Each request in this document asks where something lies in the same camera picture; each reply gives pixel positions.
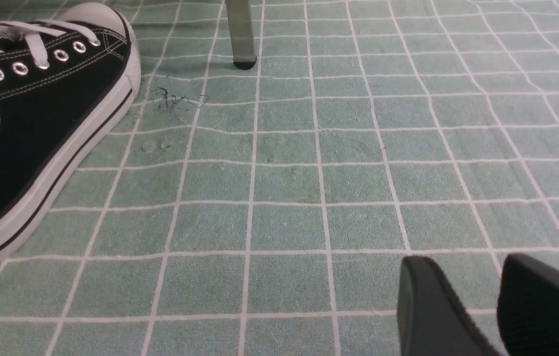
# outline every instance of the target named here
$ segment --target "sneaker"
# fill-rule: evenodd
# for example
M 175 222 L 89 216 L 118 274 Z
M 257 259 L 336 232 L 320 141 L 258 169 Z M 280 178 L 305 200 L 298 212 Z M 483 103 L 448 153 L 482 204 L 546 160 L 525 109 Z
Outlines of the sneaker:
M 0 22 L 0 262 L 126 114 L 140 79 L 134 32 L 105 5 Z

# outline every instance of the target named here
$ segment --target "white grout line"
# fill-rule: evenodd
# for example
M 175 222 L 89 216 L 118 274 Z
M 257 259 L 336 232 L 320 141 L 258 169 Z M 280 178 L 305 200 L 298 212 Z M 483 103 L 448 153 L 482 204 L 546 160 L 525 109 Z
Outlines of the white grout line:
M 308 25 L 308 3 L 306 0 L 303 0 L 303 17 L 305 19 L 305 31 L 306 31 L 306 52 L 308 54 L 308 74 L 309 74 L 309 81 L 310 81 L 310 91 L 312 92 L 312 119 L 313 119 L 313 126 L 315 129 L 315 149 L 317 152 L 317 172 L 318 172 L 318 181 L 319 181 L 319 192 L 320 192 L 320 200 L 321 200 L 321 215 L 323 219 L 323 230 L 325 236 L 325 260 L 327 264 L 327 284 L 330 292 L 330 310 L 333 314 L 332 317 L 332 330 L 333 330 L 333 337 L 334 337 L 334 354 L 335 356 L 341 356 L 341 332 L 339 328 L 339 318 L 338 318 L 338 311 L 336 306 L 336 287 L 334 285 L 334 266 L 333 266 L 333 259 L 332 259 L 332 243 L 330 240 L 330 227 L 327 219 L 327 200 L 325 198 L 325 181 L 324 181 L 324 174 L 323 174 L 323 158 L 321 155 L 321 144 L 320 138 L 318 134 L 318 116 L 317 116 L 317 94 L 315 92 L 315 81 L 314 75 L 312 70 L 312 52 L 310 48 L 310 40 L 309 40 L 309 25 Z
M 203 81 L 203 85 L 202 85 L 202 89 L 200 90 L 200 95 L 201 97 L 205 94 L 206 90 L 207 90 L 207 81 L 209 81 L 209 68 L 211 65 L 211 58 L 212 58 L 212 54 L 214 52 L 214 48 L 215 48 L 215 43 L 216 43 L 216 38 L 218 37 L 218 31 L 220 30 L 220 18 L 222 16 L 222 11 L 224 9 L 224 4 L 222 3 L 220 5 L 220 10 L 218 11 L 218 18 L 216 21 L 216 25 L 215 25 L 215 33 L 214 33 L 214 40 L 211 43 L 211 47 L 209 49 L 209 56 L 207 56 L 207 64 L 205 67 L 205 79 Z M 178 11 L 176 13 L 176 20 L 174 21 L 174 25 L 172 27 L 172 30 L 174 30 L 175 25 L 177 23 L 177 19 L 178 19 Z M 166 47 L 164 47 L 163 50 L 163 54 L 165 54 L 165 50 L 167 49 L 167 45 Z M 194 113 L 194 120 L 193 123 L 191 125 L 191 131 L 189 131 L 189 139 L 187 140 L 187 149 L 185 152 L 185 158 L 182 162 L 182 169 L 180 170 L 180 178 L 178 181 L 178 189 L 176 192 L 176 201 L 180 202 L 182 200 L 182 190 L 184 187 L 184 183 L 185 183 L 185 178 L 186 178 L 186 174 L 187 174 L 187 166 L 189 164 L 189 156 L 191 156 L 191 146 L 193 144 L 193 139 L 194 139 L 194 133 L 196 131 L 196 125 L 198 124 L 198 118 L 200 117 L 200 110 L 202 110 L 202 108 L 200 106 L 196 107 L 196 112 Z M 175 206 L 173 207 L 173 213 L 172 213 L 172 221 L 170 223 L 170 227 L 169 227 L 169 231 L 167 232 L 167 241 L 166 241 L 166 246 L 165 246 L 165 251 L 166 253 L 164 253 L 163 257 L 162 257 L 162 262 L 161 262 L 161 267 L 160 267 L 160 271 L 159 271 L 159 279 L 157 280 L 157 286 L 156 289 L 154 291 L 154 298 L 152 300 L 152 309 L 151 309 L 151 319 L 148 322 L 148 329 L 145 333 L 145 340 L 143 342 L 143 348 L 141 350 L 141 356 L 146 356 L 150 347 L 150 341 L 151 341 L 151 336 L 153 334 L 154 331 L 154 322 L 155 319 L 157 318 L 157 312 L 159 310 L 159 302 L 160 302 L 160 295 L 162 293 L 163 290 L 163 284 L 165 282 L 165 275 L 166 275 L 166 269 L 167 269 L 167 260 L 168 260 L 168 252 L 170 250 L 170 246 L 172 243 L 172 239 L 173 239 L 173 232 L 175 230 L 176 227 L 176 222 L 178 219 L 178 208 L 180 207 L 179 204 L 175 204 Z
M 369 86 L 369 80 L 367 79 L 367 74 L 365 74 L 365 67 L 363 66 L 363 60 L 361 59 L 360 48 L 358 45 L 358 39 L 356 38 L 356 30 L 354 29 L 354 23 L 352 22 L 351 11 L 349 11 L 349 3 L 345 3 L 345 11 L 347 12 L 347 19 L 349 20 L 349 27 L 352 31 L 352 36 L 354 39 L 354 49 L 356 50 L 356 54 L 358 55 L 358 67 L 360 68 L 361 76 L 365 82 L 365 89 L 367 90 L 367 95 L 369 96 L 369 104 L 370 110 L 372 113 L 372 122 L 374 124 L 374 131 L 376 131 L 376 137 L 378 139 L 379 149 L 383 156 L 383 164 L 385 166 L 385 175 L 387 176 L 387 182 L 389 185 L 389 190 L 391 192 L 392 199 L 394 201 L 394 207 L 396 209 L 396 216 L 398 225 L 400 227 L 400 231 L 402 233 L 404 248 L 406 250 L 411 250 L 411 243 L 409 242 L 409 237 L 406 232 L 406 227 L 404 226 L 404 219 L 402 216 L 402 211 L 400 209 L 400 204 L 398 201 L 398 196 L 396 192 L 396 185 L 394 184 L 393 176 L 391 175 L 391 168 L 390 168 L 390 160 L 387 156 L 387 146 L 383 140 L 383 134 L 381 132 L 381 128 L 378 124 L 378 119 L 376 115 L 376 106 L 374 105 L 374 95 L 372 94 L 372 89 Z
M 392 14 L 392 16 L 394 16 L 394 10 L 393 10 L 393 7 L 391 6 L 390 2 L 388 2 L 388 6 L 389 6 L 390 13 Z M 415 73 L 417 75 L 417 80 L 420 83 L 420 86 L 422 86 L 422 90 L 424 90 L 424 92 L 427 95 L 429 95 L 429 90 L 427 89 L 426 85 L 424 84 L 424 82 L 420 78 L 420 74 L 419 74 L 417 68 L 415 67 L 415 63 L 413 62 L 413 57 L 409 53 L 409 48 L 406 45 L 406 41 L 404 40 L 404 37 L 402 36 L 402 31 L 400 30 L 400 26 L 395 19 L 394 19 L 394 25 L 396 26 L 396 29 L 397 29 L 398 33 L 400 34 L 400 39 L 402 41 L 402 45 L 404 47 L 404 50 L 406 51 L 406 53 L 408 55 L 411 67 L 413 68 L 413 73 Z M 431 112 L 431 116 L 433 117 L 433 121 L 435 122 L 435 126 L 438 129 L 437 131 L 438 131 L 438 133 L 439 133 L 439 135 L 442 139 L 442 142 L 444 143 L 444 147 L 446 148 L 449 159 L 451 160 L 451 162 L 453 162 L 453 168 L 455 169 L 455 174 L 457 175 L 457 179 L 460 182 L 460 186 L 462 187 L 462 191 L 463 191 L 464 195 L 466 196 L 466 200 L 467 200 L 467 202 L 469 202 L 469 206 L 471 207 L 472 214 L 475 217 L 475 221 L 476 221 L 476 223 L 479 227 L 479 230 L 480 230 L 480 232 L 483 236 L 483 240 L 485 241 L 488 248 L 492 249 L 492 241 L 490 239 L 490 236 L 489 236 L 487 230 L 485 229 L 485 226 L 483 225 L 483 221 L 482 221 L 481 217 L 479 216 L 479 212 L 476 209 L 476 205 L 473 203 L 471 192 L 469 191 L 469 189 L 466 185 L 466 182 L 464 181 L 462 171 L 460 171 L 460 166 L 457 162 L 455 162 L 455 154 L 453 154 L 453 150 L 451 149 L 451 146 L 449 145 L 448 140 L 446 139 L 446 135 L 444 135 L 444 131 L 442 130 L 442 128 L 440 126 L 440 123 L 439 123 L 439 120 L 437 119 L 437 115 L 435 114 L 435 108 L 433 107 L 433 99 L 431 99 L 431 97 L 429 97 L 428 100 L 429 100 L 429 111 Z M 499 273 L 499 275 L 501 275 L 501 264 L 499 263 L 499 259 L 497 258 L 497 255 L 494 252 L 491 252 L 491 259 L 492 259 L 492 262 L 494 263 L 495 268 L 497 269 L 497 272 Z
M 174 28 L 174 25 L 172 25 L 171 30 L 169 32 L 170 36 L 173 33 L 173 28 Z M 165 40 L 165 43 L 164 43 L 164 46 L 163 46 L 163 52 L 162 52 L 163 55 L 166 52 L 168 42 L 169 42 L 169 40 Z M 156 73 L 156 70 L 159 68 L 159 65 L 160 65 L 160 63 L 157 63 L 157 65 L 155 65 L 155 67 L 152 71 L 152 74 Z M 147 84 L 146 84 L 146 95 L 148 95 L 148 93 L 150 92 L 150 86 L 152 84 L 152 81 L 153 81 L 153 77 L 150 77 L 148 79 Z M 64 308 L 62 310 L 62 316 L 60 317 L 60 322 L 58 323 L 58 325 L 55 329 L 55 333 L 53 334 L 53 337 L 51 338 L 51 342 L 48 346 L 48 349 L 46 349 L 45 356 L 51 356 L 51 354 L 53 353 L 53 349 L 55 349 L 55 344 L 57 343 L 57 340 L 60 336 L 60 333 L 62 333 L 62 327 L 64 327 L 64 322 L 62 320 L 67 317 L 69 309 L 71 309 L 71 304 L 73 302 L 73 299 L 75 298 L 75 293 L 77 291 L 78 285 L 80 284 L 81 276 L 84 272 L 84 269 L 86 268 L 86 263 L 87 263 L 86 258 L 91 253 L 92 247 L 94 246 L 94 242 L 97 238 L 97 235 L 99 234 L 99 230 L 101 229 L 101 225 L 103 224 L 103 219 L 105 218 L 106 212 L 108 211 L 108 208 L 110 207 L 112 197 L 114 196 L 114 193 L 117 190 L 117 185 L 119 184 L 119 179 L 121 178 L 121 174 L 123 173 L 123 167 L 128 160 L 128 156 L 130 154 L 130 149 L 132 148 L 132 142 L 134 141 L 134 135 L 135 135 L 137 129 L 139 128 L 139 124 L 141 123 L 141 117 L 143 117 L 143 110 L 144 110 L 144 105 L 141 106 L 140 109 L 139 109 L 139 114 L 138 114 L 138 118 L 137 118 L 137 120 L 134 124 L 133 133 L 130 135 L 130 138 L 128 140 L 128 144 L 126 145 L 126 149 L 124 151 L 123 158 L 121 159 L 121 163 L 119 165 L 119 169 L 118 169 L 118 171 L 115 175 L 115 178 L 112 182 L 112 186 L 110 187 L 110 191 L 108 192 L 108 196 L 106 197 L 106 201 L 104 203 L 103 210 L 101 210 L 101 214 L 99 215 L 99 219 L 97 220 L 97 223 L 94 226 L 94 231 L 92 232 L 92 236 L 90 238 L 90 241 L 88 241 L 88 245 L 87 245 L 86 250 L 84 252 L 84 257 L 83 257 L 83 259 L 80 263 L 78 271 L 75 274 L 75 278 L 72 282 L 72 286 L 71 286 L 71 290 L 69 291 L 69 295 L 66 298 L 66 303 L 65 303 Z
M 257 79 L 255 81 L 255 104 L 253 109 L 253 139 L 251 152 L 251 176 L 248 191 L 248 216 L 246 217 L 246 240 L 244 274 L 242 278 L 242 306 L 238 340 L 238 356 L 246 354 L 246 325 L 248 318 L 248 288 L 251 273 L 251 240 L 253 238 L 253 212 L 255 202 L 255 169 L 257 166 L 257 132 L 259 123 L 259 83 L 261 82 L 262 49 L 264 41 L 264 19 L 266 12 L 266 0 L 261 0 L 261 22 L 259 25 L 259 43 L 257 49 Z

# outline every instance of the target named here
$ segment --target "floor mat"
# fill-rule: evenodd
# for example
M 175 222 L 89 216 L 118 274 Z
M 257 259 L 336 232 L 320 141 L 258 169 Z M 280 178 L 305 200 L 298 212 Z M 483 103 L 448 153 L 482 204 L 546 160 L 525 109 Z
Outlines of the floor mat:
M 397 355 L 410 253 L 498 344 L 505 256 L 559 268 L 559 0 L 254 0 L 250 71 L 219 0 L 107 3 L 141 92 L 0 265 L 0 355 Z

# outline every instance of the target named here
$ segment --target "black shoe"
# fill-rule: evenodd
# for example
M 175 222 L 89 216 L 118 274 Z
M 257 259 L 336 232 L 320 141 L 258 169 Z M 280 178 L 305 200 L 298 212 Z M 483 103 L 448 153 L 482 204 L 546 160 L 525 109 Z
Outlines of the black shoe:
M 86 3 L 58 20 L 0 22 L 0 262 L 139 89 L 139 51 L 123 16 Z

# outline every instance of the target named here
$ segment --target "floor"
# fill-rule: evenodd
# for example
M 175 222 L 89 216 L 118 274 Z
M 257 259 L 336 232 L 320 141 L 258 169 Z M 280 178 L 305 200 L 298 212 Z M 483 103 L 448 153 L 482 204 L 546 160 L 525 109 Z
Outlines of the floor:
M 409 253 L 498 344 L 503 258 L 559 268 L 559 0 L 254 0 L 250 71 L 219 0 L 107 3 L 141 93 L 0 265 L 0 355 L 394 356 Z

